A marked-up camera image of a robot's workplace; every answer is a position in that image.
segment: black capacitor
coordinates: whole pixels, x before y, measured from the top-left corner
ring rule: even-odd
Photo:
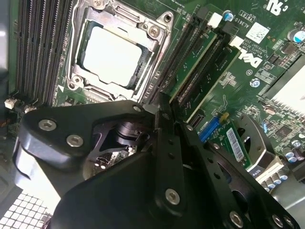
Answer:
[[[292,152],[295,154],[298,161],[303,161],[305,159],[305,155],[300,148],[293,148]]]

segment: capacitor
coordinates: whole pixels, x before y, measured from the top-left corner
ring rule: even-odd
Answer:
[[[273,183],[271,178],[268,178],[267,180],[265,180],[265,182],[266,182],[268,188],[270,188],[270,189],[275,188],[275,184]]]
[[[305,40],[305,31],[300,29],[291,30],[288,33],[287,38],[296,43],[301,43],[302,41]]]
[[[282,183],[280,177],[279,177],[277,174],[273,174],[273,175],[271,176],[271,179],[272,179],[272,181],[273,181],[273,183],[274,183],[275,185],[279,185],[279,184]]]
[[[288,176],[286,175],[286,173],[283,170],[279,170],[277,172],[277,175],[280,177],[281,180],[287,180]]]
[[[268,188],[266,182],[263,182],[263,183],[261,184],[261,186],[263,186],[263,188],[264,188],[267,192],[270,191],[270,188]]]
[[[223,20],[224,21],[233,21],[234,15],[230,10],[226,10],[223,13]]]
[[[303,161],[305,159],[305,156],[300,148],[293,148],[292,152],[295,154],[295,157],[298,161]]]
[[[296,159],[295,156],[292,156],[292,157],[288,157],[288,156],[287,156],[286,158],[287,158],[288,162],[290,162],[290,163],[294,163],[294,162],[297,161],[297,159]]]
[[[292,156],[295,155],[295,154],[292,152],[292,149],[289,148],[289,147],[284,147],[284,148],[282,149],[282,152],[283,152],[283,154],[285,155],[285,157],[287,157],[287,158],[292,157]]]

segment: white sticker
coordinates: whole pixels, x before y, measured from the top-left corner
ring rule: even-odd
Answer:
[[[246,37],[251,39],[252,41],[260,44],[268,32],[269,32],[269,29],[267,29],[266,27],[264,27],[261,24],[256,22],[256,23],[254,23],[252,28],[249,30]]]
[[[237,140],[237,138],[234,134],[234,130],[232,128],[230,128],[227,131],[227,136],[228,136],[230,145],[232,147],[233,153],[235,155],[235,158],[238,162],[240,162],[244,158],[244,153],[239,146],[238,140]]]

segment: green component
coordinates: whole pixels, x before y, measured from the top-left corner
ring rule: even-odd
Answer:
[[[227,119],[220,128],[215,130],[210,140],[224,147],[245,169],[252,166],[244,143],[241,141],[231,119]]]

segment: silver screw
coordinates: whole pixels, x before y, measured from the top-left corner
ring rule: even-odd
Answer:
[[[163,116],[165,119],[170,120],[170,118],[169,118],[168,114],[163,113],[163,114],[162,114],[162,116]]]
[[[234,223],[238,228],[243,228],[244,222],[242,218],[237,214],[236,211],[231,211],[230,212],[230,219],[232,223]]]
[[[286,223],[287,223],[290,227],[295,228],[295,226],[294,226],[294,224],[292,223],[292,221],[291,221],[290,218],[288,218],[288,217],[285,216],[284,219],[285,219]]]
[[[152,26],[149,31],[148,31],[149,35],[151,35],[152,37],[158,37],[160,30],[158,27],[156,26]]]
[[[39,123],[38,126],[41,130],[44,131],[52,131],[56,129],[56,123],[52,120],[49,119],[42,119]]]
[[[193,131],[193,130],[194,130],[190,125],[187,125],[186,128],[187,128],[189,131]]]
[[[134,110],[137,111],[137,112],[141,112],[141,108],[137,107],[137,106],[133,106]]]
[[[217,145],[216,143],[213,144],[215,149],[220,149],[219,145]]]
[[[169,188],[165,191],[165,197],[166,197],[167,201],[173,205],[178,205],[180,203],[179,194],[171,188]]]
[[[252,79],[250,81],[250,86],[251,87],[259,87],[259,85],[261,85],[261,81],[259,79],[257,79],[257,78]]]
[[[81,147],[84,140],[78,135],[70,135],[67,137],[67,143],[71,147]]]
[[[72,81],[75,83],[80,83],[80,82],[82,82],[82,79],[78,75],[75,75],[72,77]]]
[[[280,228],[284,227],[283,222],[277,215],[272,215],[272,219],[275,222],[275,224],[278,225]]]
[[[301,142],[299,140],[292,141],[291,144],[296,148],[299,148],[301,146]]]
[[[100,6],[102,4],[100,0],[95,0],[93,3],[95,6]]]

